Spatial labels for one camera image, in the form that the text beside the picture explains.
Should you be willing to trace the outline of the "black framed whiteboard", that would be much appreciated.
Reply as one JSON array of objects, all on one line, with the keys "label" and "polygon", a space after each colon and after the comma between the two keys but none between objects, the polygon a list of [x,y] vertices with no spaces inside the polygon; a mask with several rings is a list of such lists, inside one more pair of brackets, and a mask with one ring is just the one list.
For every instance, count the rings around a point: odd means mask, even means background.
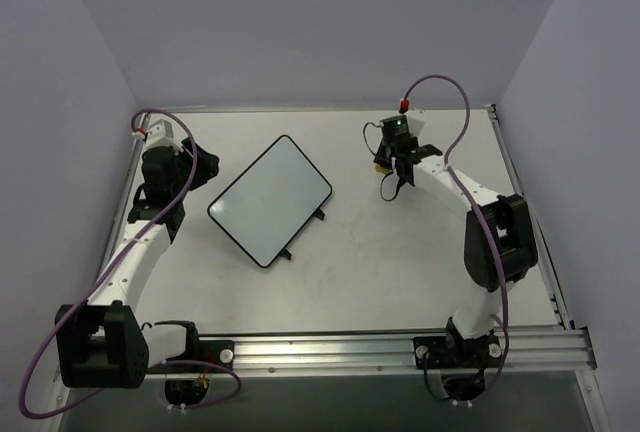
[{"label": "black framed whiteboard", "polygon": [[293,138],[281,135],[209,204],[207,214],[266,269],[332,194],[330,182]]}]

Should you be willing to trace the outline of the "yellow bone-shaped eraser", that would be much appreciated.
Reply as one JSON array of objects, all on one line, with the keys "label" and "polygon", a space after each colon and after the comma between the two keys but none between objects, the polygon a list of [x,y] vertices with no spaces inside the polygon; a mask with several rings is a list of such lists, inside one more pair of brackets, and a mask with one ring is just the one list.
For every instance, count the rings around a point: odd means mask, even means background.
[{"label": "yellow bone-shaped eraser", "polygon": [[391,173],[390,169],[388,169],[386,167],[383,167],[383,166],[381,166],[379,164],[375,165],[375,170],[376,170],[377,173],[380,173],[380,174],[383,174],[383,175]]}]

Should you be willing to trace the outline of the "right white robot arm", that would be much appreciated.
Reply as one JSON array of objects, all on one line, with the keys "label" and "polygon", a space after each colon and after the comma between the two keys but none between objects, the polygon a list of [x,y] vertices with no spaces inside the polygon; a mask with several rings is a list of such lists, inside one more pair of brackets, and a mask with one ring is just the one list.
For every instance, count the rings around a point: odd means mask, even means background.
[{"label": "right white robot arm", "polygon": [[410,185],[427,192],[464,222],[463,263],[471,289],[451,317],[453,333],[443,343],[450,361],[467,364],[479,354],[478,338],[489,334],[494,318],[508,321],[509,291],[538,262],[528,204],[518,194],[500,194],[453,168],[436,146],[421,145],[423,120],[396,115],[373,126],[381,133],[372,150],[377,170],[395,175],[397,188]]}]

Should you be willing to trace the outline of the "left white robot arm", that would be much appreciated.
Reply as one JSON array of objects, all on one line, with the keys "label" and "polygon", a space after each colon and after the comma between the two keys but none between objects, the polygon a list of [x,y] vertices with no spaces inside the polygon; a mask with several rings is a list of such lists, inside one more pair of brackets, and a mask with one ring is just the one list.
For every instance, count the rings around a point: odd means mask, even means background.
[{"label": "left white robot arm", "polygon": [[62,381],[69,388],[141,385],[147,371],[169,362],[194,369],[202,357],[194,323],[140,323],[135,311],[160,257],[185,218],[187,192],[219,172],[219,159],[191,138],[178,145],[146,144],[143,182],[134,194],[124,235],[99,285],[79,306],[65,304],[55,316]]}]

